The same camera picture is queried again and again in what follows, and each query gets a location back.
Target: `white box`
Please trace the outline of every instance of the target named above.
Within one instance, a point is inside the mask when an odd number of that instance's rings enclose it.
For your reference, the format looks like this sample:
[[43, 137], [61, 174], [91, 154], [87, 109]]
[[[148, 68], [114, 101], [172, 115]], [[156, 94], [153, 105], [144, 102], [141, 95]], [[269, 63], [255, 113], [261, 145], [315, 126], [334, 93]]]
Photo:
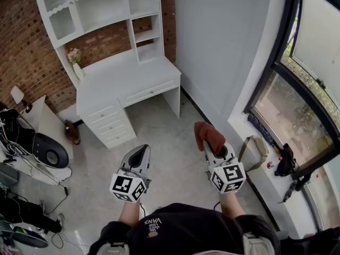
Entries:
[[220, 193], [237, 191], [246, 179], [242, 163], [215, 167], [210, 177]]
[[110, 192], [116, 199], [137, 203], [146, 190], [143, 179], [125, 175], [113, 174]]

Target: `window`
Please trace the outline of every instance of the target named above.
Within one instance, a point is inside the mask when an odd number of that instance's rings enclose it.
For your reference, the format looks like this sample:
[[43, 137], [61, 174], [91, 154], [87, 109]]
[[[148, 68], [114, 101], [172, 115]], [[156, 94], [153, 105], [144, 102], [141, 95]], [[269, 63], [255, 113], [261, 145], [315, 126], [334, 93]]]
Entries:
[[298, 166], [293, 179], [312, 176], [308, 188], [319, 228], [340, 225], [340, 190], [327, 165], [340, 154], [339, 31], [340, 0], [286, 0], [274, 47], [244, 110], [279, 147], [290, 145]]
[[304, 164], [333, 142], [310, 106], [280, 75], [273, 72], [255, 109], [288, 143], [298, 164]]

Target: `flower vase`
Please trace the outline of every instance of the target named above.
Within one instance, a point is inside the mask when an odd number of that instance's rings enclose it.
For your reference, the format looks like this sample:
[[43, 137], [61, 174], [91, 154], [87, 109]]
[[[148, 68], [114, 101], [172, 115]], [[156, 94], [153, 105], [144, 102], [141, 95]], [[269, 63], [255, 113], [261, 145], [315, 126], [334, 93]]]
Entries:
[[83, 74], [83, 71], [81, 70], [81, 68], [79, 67], [78, 63], [74, 63], [74, 64], [72, 64], [72, 66], [73, 66], [75, 75], [78, 77], [78, 79], [80, 81], [83, 81], [84, 80], [84, 74]]

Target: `gray tile floor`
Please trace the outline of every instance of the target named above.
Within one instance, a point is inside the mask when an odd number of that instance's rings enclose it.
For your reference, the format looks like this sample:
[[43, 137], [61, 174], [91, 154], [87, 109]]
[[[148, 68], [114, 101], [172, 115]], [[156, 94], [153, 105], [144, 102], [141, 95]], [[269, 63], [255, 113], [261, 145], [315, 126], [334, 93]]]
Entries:
[[[207, 164], [197, 148], [193, 131], [194, 122], [202, 121], [202, 117], [184, 95], [181, 95], [181, 103], [180, 119], [162, 96], [128, 107], [127, 113], [137, 138], [111, 150], [106, 149], [86, 125], [80, 126], [81, 144], [74, 146], [74, 161], [70, 165], [72, 177], [63, 183], [70, 196], [51, 214], [51, 218], [64, 214], [63, 234], [72, 243], [92, 244], [108, 222], [118, 219], [123, 204], [115, 200], [108, 190], [112, 174], [128, 151], [144, 143], [151, 147], [148, 173], [152, 182], [148, 193], [142, 197], [147, 212], [173, 202], [213, 208], [218, 201], [218, 193], [207, 180]], [[25, 175], [20, 177], [18, 193], [31, 202], [43, 199], [47, 211], [65, 197], [61, 186], [40, 183]], [[262, 215], [269, 220], [247, 182], [237, 197], [247, 214]], [[46, 239], [50, 240], [51, 236], [47, 235]], [[54, 242], [61, 245], [58, 237], [54, 238]], [[20, 248], [25, 255], [86, 254], [88, 251], [86, 246], [75, 247], [65, 241], [63, 249], [57, 249], [51, 243], [43, 250], [27, 246]]]

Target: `white desk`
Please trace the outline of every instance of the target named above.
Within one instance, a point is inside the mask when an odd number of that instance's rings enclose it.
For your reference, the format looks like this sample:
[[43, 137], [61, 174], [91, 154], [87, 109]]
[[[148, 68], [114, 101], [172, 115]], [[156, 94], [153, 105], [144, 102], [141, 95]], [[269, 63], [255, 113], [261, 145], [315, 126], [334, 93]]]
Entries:
[[181, 73], [166, 57], [138, 63], [128, 50], [83, 68], [83, 73], [77, 114], [107, 148], [136, 137], [125, 107], [163, 94], [180, 116]]

